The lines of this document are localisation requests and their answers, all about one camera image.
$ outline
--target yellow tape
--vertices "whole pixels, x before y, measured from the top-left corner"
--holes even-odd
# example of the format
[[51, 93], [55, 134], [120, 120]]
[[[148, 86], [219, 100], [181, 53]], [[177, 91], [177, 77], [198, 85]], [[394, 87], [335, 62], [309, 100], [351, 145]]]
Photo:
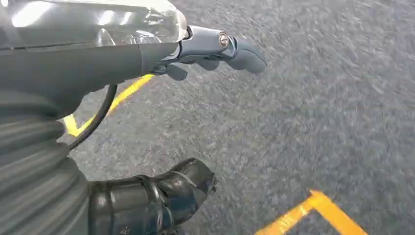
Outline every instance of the yellow tape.
[[256, 232], [255, 235], [282, 235], [306, 216], [318, 203], [319, 197], [311, 196], [294, 209], [278, 218], [274, 223]]
[[[125, 89], [123, 92], [121, 92], [112, 102], [107, 115], [110, 114], [121, 102], [125, 101], [129, 96], [138, 91], [144, 84], [149, 82], [152, 77], [153, 75], [150, 74], [143, 76], [138, 81], [129, 86], [127, 89]], [[87, 122], [85, 122], [79, 129], [76, 127], [76, 122], [75, 118], [73, 117], [73, 114], [65, 117], [64, 122], [67, 127], [68, 134], [71, 134], [75, 137], [79, 136], [91, 124], [94, 117], [95, 115], [92, 118], [90, 118]]]
[[312, 209], [317, 210], [342, 235], [367, 235], [360, 226], [349, 218], [326, 195], [311, 191], [311, 197], [278, 218], [255, 235], [282, 235], [305, 217]]
[[69, 134], [78, 136], [78, 126], [76, 125], [75, 117], [73, 114], [64, 117], [64, 123]]
[[367, 233], [348, 217], [330, 198], [319, 191], [311, 191], [313, 197], [321, 199], [316, 209], [342, 235], [367, 235]]

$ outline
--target floor marking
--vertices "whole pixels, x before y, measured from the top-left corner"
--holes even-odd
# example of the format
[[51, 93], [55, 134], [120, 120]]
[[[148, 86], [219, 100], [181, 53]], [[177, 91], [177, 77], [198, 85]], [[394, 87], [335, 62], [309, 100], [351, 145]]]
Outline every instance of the floor marking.
[[78, 126], [76, 125], [75, 117], [73, 114], [64, 117], [64, 123], [66, 126], [66, 130], [71, 135], [77, 135], [78, 133]]
[[[127, 89], [125, 89], [123, 92], [121, 92], [114, 99], [107, 115], [110, 114], [121, 102], [125, 101], [129, 96], [138, 91], [144, 84], [149, 82], [152, 77], [153, 75], [150, 74], [143, 76], [135, 83], [133, 83], [131, 86], [129, 86]], [[87, 122], [85, 122], [85, 124], [83, 124], [80, 128], [77, 128], [75, 117], [73, 116], [73, 114], [64, 117], [64, 123], [67, 128], [67, 133], [75, 137], [79, 136], [91, 124], [94, 117], [95, 115], [92, 118], [90, 118]]]
[[318, 211], [342, 235], [367, 235], [367, 233], [348, 217], [330, 198], [319, 191], [311, 191], [313, 196], [320, 198], [314, 209]]
[[311, 210], [318, 211], [341, 235], [367, 235], [367, 233], [326, 195], [311, 191], [311, 197], [278, 218], [255, 235], [282, 235], [304, 218]]

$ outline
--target clear plastic bag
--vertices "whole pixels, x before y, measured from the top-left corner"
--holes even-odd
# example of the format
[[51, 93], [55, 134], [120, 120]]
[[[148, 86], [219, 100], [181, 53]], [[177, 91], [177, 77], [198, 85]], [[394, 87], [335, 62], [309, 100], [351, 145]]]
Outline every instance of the clear plastic bag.
[[167, 0], [1, 0], [0, 49], [57, 50], [178, 42], [184, 15]]

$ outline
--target black cable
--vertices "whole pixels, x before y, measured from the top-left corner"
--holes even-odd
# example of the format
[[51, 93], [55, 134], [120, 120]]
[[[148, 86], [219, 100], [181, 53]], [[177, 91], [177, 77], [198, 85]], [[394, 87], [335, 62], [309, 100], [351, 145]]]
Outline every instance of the black cable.
[[70, 150], [76, 148], [80, 143], [86, 140], [95, 131], [95, 129], [97, 129], [97, 127], [101, 124], [102, 120], [104, 120], [115, 98], [117, 87], [118, 85], [108, 86], [107, 95], [105, 96], [105, 99], [101, 104], [101, 107], [99, 108], [98, 112], [96, 113], [95, 117], [93, 118], [89, 126], [72, 143], [69, 144]]

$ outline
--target metal screw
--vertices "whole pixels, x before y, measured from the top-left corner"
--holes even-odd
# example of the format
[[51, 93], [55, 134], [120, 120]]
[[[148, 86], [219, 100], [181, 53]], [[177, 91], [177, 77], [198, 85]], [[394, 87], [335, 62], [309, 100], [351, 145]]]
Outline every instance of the metal screw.
[[229, 38], [225, 32], [221, 32], [219, 34], [219, 45], [223, 48], [227, 48], [229, 46]]

